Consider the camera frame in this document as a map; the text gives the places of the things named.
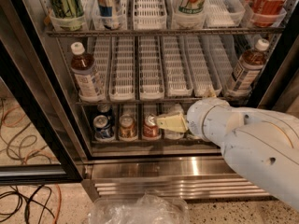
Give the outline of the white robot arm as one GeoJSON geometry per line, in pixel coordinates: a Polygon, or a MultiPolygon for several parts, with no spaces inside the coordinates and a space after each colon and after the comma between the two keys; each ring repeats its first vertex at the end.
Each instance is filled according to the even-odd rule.
{"type": "Polygon", "coordinates": [[[299,210],[299,119],[272,110],[232,107],[217,97],[196,101],[183,114],[155,118],[159,128],[193,135],[221,149],[231,169],[299,210]]]}

